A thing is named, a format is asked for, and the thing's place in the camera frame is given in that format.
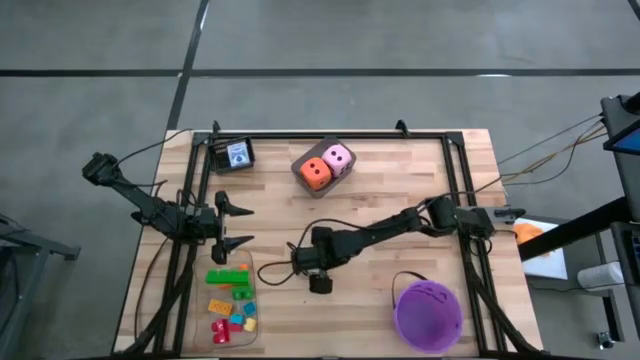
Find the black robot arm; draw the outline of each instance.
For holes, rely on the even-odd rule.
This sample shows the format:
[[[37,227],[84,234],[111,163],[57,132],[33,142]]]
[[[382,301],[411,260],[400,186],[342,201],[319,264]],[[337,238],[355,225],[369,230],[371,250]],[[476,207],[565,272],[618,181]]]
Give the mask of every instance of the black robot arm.
[[[421,215],[425,211],[431,220]],[[311,228],[311,246],[290,245],[291,264],[296,275],[313,272],[309,279],[311,292],[327,294],[332,290],[327,271],[348,263],[371,245],[410,232],[440,237],[460,231],[469,239],[488,239],[495,232],[493,222],[512,223],[522,215],[521,209],[465,208],[444,196],[428,198],[418,206],[357,230],[315,226]]]
[[[150,196],[136,184],[129,182],[118,166],[118,160],[110,154],[93,154],[93,158],[82,168],[82,176],[96,186],[110,187],[138,207],[131,217],[141,225],[148,225],[173,241],[185,244],[203,245],[208,238],[215,238],[212,258],[217,264],[226,264],[227,253],[239,245],[253,239],[253,236],[225,238],[224,217],[253,214],[253,211],[239,208],[229,202],[224,191],[215,197],[216,211],[207,204],[195,207],[188,214],[173,201],[164,201]]]

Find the pink die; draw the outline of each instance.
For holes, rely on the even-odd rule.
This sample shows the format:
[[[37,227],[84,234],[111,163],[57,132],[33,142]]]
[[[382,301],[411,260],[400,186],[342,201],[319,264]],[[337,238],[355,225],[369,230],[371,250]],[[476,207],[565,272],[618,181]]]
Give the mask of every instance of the pink die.
[[[322,160],[329,165],[333,177],[339,177],[349,168],[351,154],[344,146],[333,145],[324,152]]]

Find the gray floor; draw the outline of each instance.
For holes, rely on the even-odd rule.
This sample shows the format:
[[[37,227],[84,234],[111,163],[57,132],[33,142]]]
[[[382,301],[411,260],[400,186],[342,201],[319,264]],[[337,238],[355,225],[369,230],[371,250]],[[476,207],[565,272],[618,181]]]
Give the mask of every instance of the gray floor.
[[[0,4],[0,69],[181,68],[197,0]],[[616,68],[640,63],[640,21],[624,0],[214,0],[196,68]],[[178,128],[489,128],[503,159],[599,112],[603,96],[640,77],[192,79]],[[94,151],[127,154],[159,139],[178,79],[0,78],[0,212],[83,247],[51,261],[21,358],[104,355],[116,330],[140,227],[132,207],[80,176]],[[509,161],[519,170],[583,129]],[[159,149],[124,171],[153,180]],[[554,174],[566,155],[530,179]],[[508,190],[532,214],[571,218],[622,194],[600,141],[576,151],[559,179]],[[577,263],[593,246],[568,250]],[[624,296],[627,342],[601,352],[595,298],[532,290],[545,348],[633,358],[640,350]]]

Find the purple basket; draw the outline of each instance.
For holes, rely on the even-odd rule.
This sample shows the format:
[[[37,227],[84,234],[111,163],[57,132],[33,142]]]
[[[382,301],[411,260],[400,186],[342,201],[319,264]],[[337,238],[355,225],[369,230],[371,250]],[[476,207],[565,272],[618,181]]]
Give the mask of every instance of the purple basket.
[[[396,331],[411,347],[441,354],[462,333],[462,310],[458,299],[444,285],[420,280],[409,285],[394,309]]]

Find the wooden table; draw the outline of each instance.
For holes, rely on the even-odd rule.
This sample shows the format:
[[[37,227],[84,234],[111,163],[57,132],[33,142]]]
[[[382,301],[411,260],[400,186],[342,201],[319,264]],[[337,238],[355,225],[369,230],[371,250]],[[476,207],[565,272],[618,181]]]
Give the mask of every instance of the wooden table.
[[[484,129],[462,131],[473,183],[475,188],[479,188],[498,176],[489,132]],[[160,191],[164,199],[175,199],[176,190],[183,186],[191,137],[189,132],[185,132],[164,145],[156,178],[156,181],[168,180]],[[232,203],[255,211],[255,215],[229,218],[227,222],[231,236],[255,235],[253,241],[242,246],[253,255],[255,269],[268,262],[289,260],[289,249],[285,243],[296,242],[306,224],[315,219],[333,217],[368,225],[396,214],[425,197],[450,191],[439,141],[343,141],[358,156],[354,171],[320,200],[310,198],[296,184],[289,169],[295,159],[317,142],[313,140],[254,140],[257,159],[254,168],[210,177],[209,204],[213,205],[215,191],[226,190]],[[459,171],[459,162],[456,162],[456,169]],[[196,173],[194,192],[199,186],[198,179],[199,173]],[[457,179],[460,189],[463,189],[460,173]],[[502,185],[496,183],[478,193],[477,199],[479,205],[503,206],[505,197]],[[116,350],[125,348],[133,341],[134,309],[140,286],[163,240],[164,237],[151,228],[145,228],[142,233],[116,339]],[[166,245],[151,273],[142,301],[141,328],[160,304],[169,249],[170,246]],[[208,254],[210,251],[210,243],[199,247],[199,254]],[[490,261],[501,307],[525,338],[541,348],[529,290],[512,235],[499,232],[494,236]],[[246,347],[203,353],[202,349],[194,346],[195,319],[206,314],[193,310],[193,299],[197,296],[193,293],[196,290],[192,289],[182,355],[424,356],[409,348],[394,330],[391,279],[402,270],[419,272],[446,285],[457,295],[464,313],[463,332],[459,343],[447,355],[476,355],[458,240],[454,236],[429,238],[418,233],[405,234],[377,244],[364,250],[349,264],[330,271],[334,279],[334,290],[330,295],[310,293],[305,277],[294,277],[279,287],[258,282],[259,337]],[[290,267],[283,266],[266,272],[265,277],[269,276],[275,281],[289,272]],[[203,275],[198,274],[200,281]],[[399,277],[396,292],[399,293],[414,280]],[[490,348],[495,349],[488,312],[484,305],[482,308]],[[172,316],[167,329],[168,343],[173,339],[171,324],[175,321],[175,315]]]

